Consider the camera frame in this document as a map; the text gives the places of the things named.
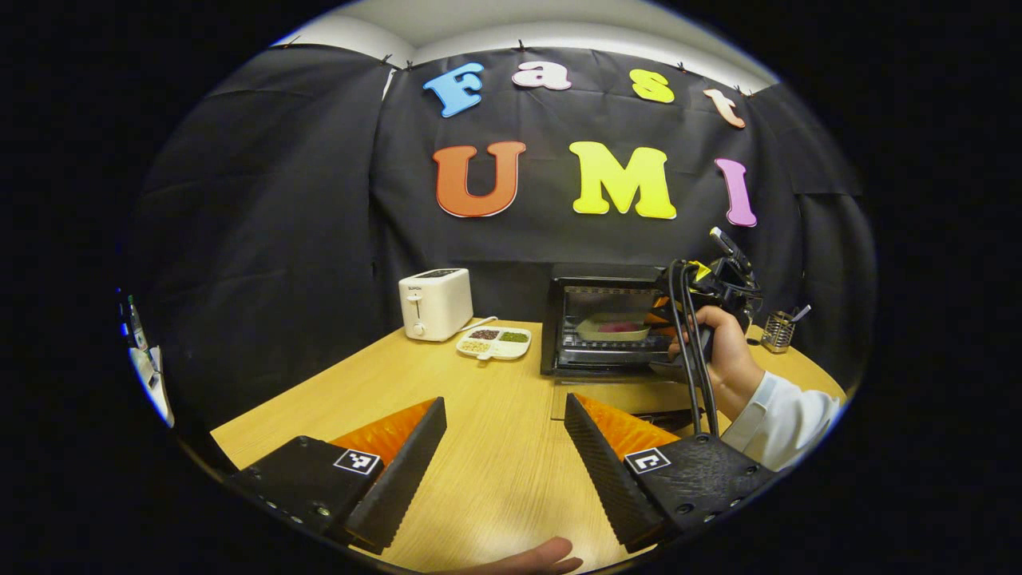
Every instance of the wooden table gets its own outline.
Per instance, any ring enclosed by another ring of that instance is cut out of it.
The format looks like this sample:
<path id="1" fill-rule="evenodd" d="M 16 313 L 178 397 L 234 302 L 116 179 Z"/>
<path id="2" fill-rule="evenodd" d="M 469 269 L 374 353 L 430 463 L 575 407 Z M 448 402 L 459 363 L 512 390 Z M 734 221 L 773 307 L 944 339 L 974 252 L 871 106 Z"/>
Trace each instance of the wooden table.
<path id="1" fill-rule="evenodd" d="M 554 418 L 563 417 L 569 392 L 650 413 L 688 408 L 687 389 L 655 379 L 558 385 L 540 376 L 540 324 L 491 326 L 529 330 L 525 355 L 482 363 L 455 350 L 461 334 L 431 343 L 410 340 L 402 329 L 217 428 L 213 437 L 241 469 L 297 435 L 330 441 L 443 396 L 447 433 L 380 559 L 416 571 L 456 569 L 559 535 L 574 543 L 572 555 L 589 571 L 647 550 L 629 554 L 617 543 L 563 422 Z M 753 326 L 748 337 L 760 334 Z M 773 355 L 761 346 L 750 348 L 764 370 L 845 400 L 837 383 L 797 350 Z M 730 422 L 718 418 L 723 432 Z"/>

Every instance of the human hand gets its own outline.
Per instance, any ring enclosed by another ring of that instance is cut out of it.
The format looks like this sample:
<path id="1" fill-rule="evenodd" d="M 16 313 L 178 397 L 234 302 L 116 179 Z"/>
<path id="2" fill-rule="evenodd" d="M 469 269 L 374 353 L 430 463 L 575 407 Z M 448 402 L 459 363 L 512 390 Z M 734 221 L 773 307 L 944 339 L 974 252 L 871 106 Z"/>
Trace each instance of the human hand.
<path id="1" fill-rule="evenodd" d="M 717 410 L 734 422 L 752 399 L 765 372 L 752 360 L 745 333 L 734 316 L 716 306 L 704 306 L 696 313 L 696 323 L 713 329 L 713 361 L 706 365 L 706 371 Z M 684 331 L 682 338 L 688 343 Z M 673 361 L 681 351 L 675 338 L 667 348 L 668 357 Z"/>
<path id="2" fill-rule="evenodd" d="M 500 561 L 453 571 L 439 571 L 433 575 L 562 575 L 582 567 L 582 560 L 573 557 L 571 541 L 554 537 L 531 549 Z"/>

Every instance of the pink letter i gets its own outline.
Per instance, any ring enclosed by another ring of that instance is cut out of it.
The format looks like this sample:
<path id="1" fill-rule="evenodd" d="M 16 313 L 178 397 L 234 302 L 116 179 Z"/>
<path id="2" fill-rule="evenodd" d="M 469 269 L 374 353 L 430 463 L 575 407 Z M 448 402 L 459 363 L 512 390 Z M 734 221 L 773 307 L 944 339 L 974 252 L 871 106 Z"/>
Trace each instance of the pink letter i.
<path id="1" fill-rule="evenodd" d="M 749 206 L 749 192 L 745 189 L 745 165 L 724 157 L 717 157 L 713 162 L 724 172 L 724 181 L 728 184 L 728 199 L 731 201 L 728 221 L 736 226 L 755 226 L 756 217 Z"/>

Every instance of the white toaster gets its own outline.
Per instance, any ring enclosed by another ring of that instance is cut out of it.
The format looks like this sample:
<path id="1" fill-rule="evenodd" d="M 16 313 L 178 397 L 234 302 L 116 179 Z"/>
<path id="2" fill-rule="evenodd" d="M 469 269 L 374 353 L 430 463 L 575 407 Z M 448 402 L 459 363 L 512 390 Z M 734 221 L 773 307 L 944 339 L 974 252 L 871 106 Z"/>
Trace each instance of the white toaster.
<path id="1" fill-rule="evenodd" d="M 398 282 L 405 335 L 413 340 L 443 342 L 472 319 L 468 270 L 434 269 Z"/>

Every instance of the foam letter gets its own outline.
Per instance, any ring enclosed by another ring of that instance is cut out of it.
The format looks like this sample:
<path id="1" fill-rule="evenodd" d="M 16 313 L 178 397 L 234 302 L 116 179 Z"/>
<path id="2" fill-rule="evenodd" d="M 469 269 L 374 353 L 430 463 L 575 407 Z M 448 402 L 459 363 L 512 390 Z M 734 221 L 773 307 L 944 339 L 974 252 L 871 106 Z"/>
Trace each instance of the foam letter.
<path id="1" fill-rule="evenodd" d="M 716 110 L 721 112 L 721 115 L 728 121 L 728 124 L 736 128 L 744 128 L 745 121 L 741 117 L 735 115 L 735 112 L 731 108 L 735 107 L 735 102 L 729 100 L 721 93 L 721 90 L 703 90 L 703 93 L 709 96 L 713 100 L 713 105 L 716 106 Z"/>
<path id="2" fill-rule="evenodd" d="M 670 204 L 663 162 L 667 155 L 652 147 L 637 147 L 628 167 L 600 142 L 574 142 L 568 146 L 578 156 L 582 172 L 582 194 L 571 203 L 579 213 L 606 213 L 610 203 L 603 198 L 603 187 L 621 213 L 632 206 L 636 191 L 639 202 L 636 211 L 646 218 L 672 220 L 678 210 Z"/>
<path id="3" fill-rule="evenodd" d="M 568 68 L 559 63 L 527 61 L 518 64 L 518 69 L 523 71 L 515 73 L 511 81 L 519 86 L 526 88 L 546 86 L 551 90 L 567 90 L 571 87 L 571 83 L 568 82 Z"/>
<path id="4" fill-rule="evenodd" d="M 482 71 L 482 64 L 476 62 L 469 62 L 465 65 L 452 69 L 451 71 L 437 76 L 429 82 L 422 85 L 424 90 L 432 90 L 436 93 L 440 101 L 444 102 L 444 111 L 440 112 L 444 117 L 451 117 L 455 113 L 462 111 L 466 108 L 472 107 L 473 105 L 482 101 L 482 96 L 479 94 L 469 94 L 466 90 L 478 90 L 482 87 L 482 81 L 479 77 L 470 74 L 472 71 Z M 457 77 L 464 75 L 461 80 L 456 80 Z"/>
<path id="5" fill-rule="evenodd" d="M 724 181 L 728 184 L 728 200 L 731 202 L 728 221 L 736 226 L 754 227 L 756 215 L 749 206 L 749 192 L 745 189 L 745 165 L 724 157 L 717 157 L 713 163 L 724 172 Z"/>
<path id="6" fill-rule="evenodd" d="M 648 69 L 633 69 L 629 78 L 635 82 L 632 89 L 640 98 L 664 103 L 675 101 L 675 93 L 667 87 L 667 79 L 663 76 Z"/>
<path id="7" fill-rule="evenodd" d="M 436 202 L 448 213 L 459 218 L 482 218 L 507 209 L 518 194 L 518 154 L 525 151 L 521 142 L 497 142 L 486 151 L 497 157 L 497 179 L 486 195 L 468 192 L 468 160 L 475 147 L 456 145 L 433 153 L 436 161 Z"/>

